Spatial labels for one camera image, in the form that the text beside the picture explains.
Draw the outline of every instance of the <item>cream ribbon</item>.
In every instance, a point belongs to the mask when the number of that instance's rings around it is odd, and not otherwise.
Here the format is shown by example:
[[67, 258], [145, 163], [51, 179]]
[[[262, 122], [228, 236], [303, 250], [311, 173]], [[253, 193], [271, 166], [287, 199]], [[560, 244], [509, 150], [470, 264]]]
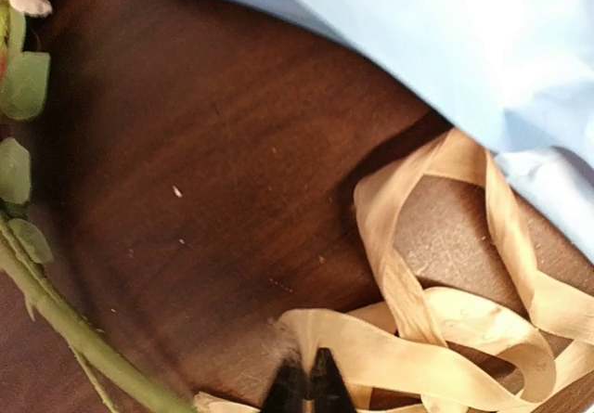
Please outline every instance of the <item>cream ribbon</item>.
[[[461, 290], [424, 290], [394, 248], [398, 215], [424, 175], [484, 187], [489, 232], [530, 316]], [[594, 298], [538, 270], [527, 224], [490, 153], [451, 130], [365, 178], [355, 189], [356, 219], [384, 302], [350, 314], [293, 310], [279, 322], [295, 335], [306, 369], [317, 347], [328, 347], [365, 412], [371, 390], [419, 394], [422, 405], [393, 413], [486, 411], [529, 413], [594, 369]], [[574, 340], [557, 359], [539, 329]], [[524, 388], [512, 394], [454, 342], [512, 363]], [[257, 410], [208, 394], [199, 411]]]

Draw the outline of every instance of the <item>wooden table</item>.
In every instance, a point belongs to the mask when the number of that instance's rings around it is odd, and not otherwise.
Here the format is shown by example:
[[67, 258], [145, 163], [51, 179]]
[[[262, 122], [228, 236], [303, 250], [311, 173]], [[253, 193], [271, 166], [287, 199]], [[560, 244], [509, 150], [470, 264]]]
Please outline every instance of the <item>wooden table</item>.
[[[32, 150], [49, 275], [135, 364], [180, 394], [257, 405], [278, 357], [266, 321], [380, 299], [351, 212], [355, 183], [448, 128], [357, 54], [221, 0], [56, 0]], [[181, 192], [175, 195], [174, 187]], [[425, 180], [398, 246], [427, 285], [522, 312], [481, 191]], [[524, 205], [542, 268], [594, 292], [594, 272]], [[104, 412], [64, 342], [0, 276], [5, 413]], [[557, 352], [567, 343], [552, 341]], [[517, 385], [510, 368], [475, 355]], [[143, 411], [110, 389], [122, 411]], [[594, 376], [541, 412], [577, 413]]]

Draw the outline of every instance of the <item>dark wood surface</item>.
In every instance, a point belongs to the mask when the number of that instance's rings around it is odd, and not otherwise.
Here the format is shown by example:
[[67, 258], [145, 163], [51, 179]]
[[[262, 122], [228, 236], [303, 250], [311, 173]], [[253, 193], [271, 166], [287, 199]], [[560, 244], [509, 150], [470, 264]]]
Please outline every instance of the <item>dark wood surface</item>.
[[[53, 56], [47, 110], [21, 133], [34, 160], [32, 215], [56, 251], [50, 277], [180, 394], [257, 405], [278, 359], [268, 319], [380, 298], [351, 212], [355, 183], [448, 124], [357, 54], [222, 0], [55, 5], [38, 24]], [[522, 312], [481, 239], [482, 196], [424, 180], [397, 244], [423, 283]], [[586, 259], [524, 208], [542, 268], [593, 293]], [[2, 411], [106, 411], [2, 276], [0, 300]], [[505, 365], [474, 358], [517, 385]], [[110, 392], [122, 411], [143, 411]], [[593, 401], [590, 375], [539, 411]]]

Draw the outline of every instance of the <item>light blue fabric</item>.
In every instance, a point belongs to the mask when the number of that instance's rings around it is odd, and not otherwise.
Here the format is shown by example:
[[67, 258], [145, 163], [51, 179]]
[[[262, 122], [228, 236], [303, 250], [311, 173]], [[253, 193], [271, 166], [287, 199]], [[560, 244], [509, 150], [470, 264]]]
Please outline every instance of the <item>light blue fabric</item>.
[[559, 148], [500, 153], [508, 182], [594, 264], [594, 170]]
[[594, 187], [546, 149], [594, 166], [594, 0], [234, 1], [358, 50], [495, 152], [532, 149], [499, 163], [594, 262]]

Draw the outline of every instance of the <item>green stem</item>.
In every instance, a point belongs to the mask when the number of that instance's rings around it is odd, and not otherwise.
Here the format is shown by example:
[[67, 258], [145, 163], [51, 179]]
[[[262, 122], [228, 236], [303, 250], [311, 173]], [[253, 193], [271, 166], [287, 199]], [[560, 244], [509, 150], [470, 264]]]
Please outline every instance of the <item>green stem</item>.
[[118, 408], [111, 401], [110, 396], [106, 392], [105, 388], [103, 388], [103, 385], [101, 385], [101, 382], [99, 382], [99, 379], [97, 379], [97, 376], [95, 376], [95, 373], [93, 372], [93, 369], [89, 363], [74, 348], [71, 347], [71, 350], [74, 354], [74, 357], [76, 358], [76, 361], [78, 362], [78, 365], [80, 365], [83, 369], [86, 378], [89, 379], [89, 382], [91, 382], [91, 385], [93, 385], [93, 388], [95, 388], [95, 391], [101, 398], [101, 401], [103, 401], [103, 405], [107, 407], [110, 413], [120, 413]]
[[189, 401], [145, 376], [80, 318], [29, 259], [4, 219], [0, 234], [0, 266], [74, 350], [151, 412], [196, 413]]

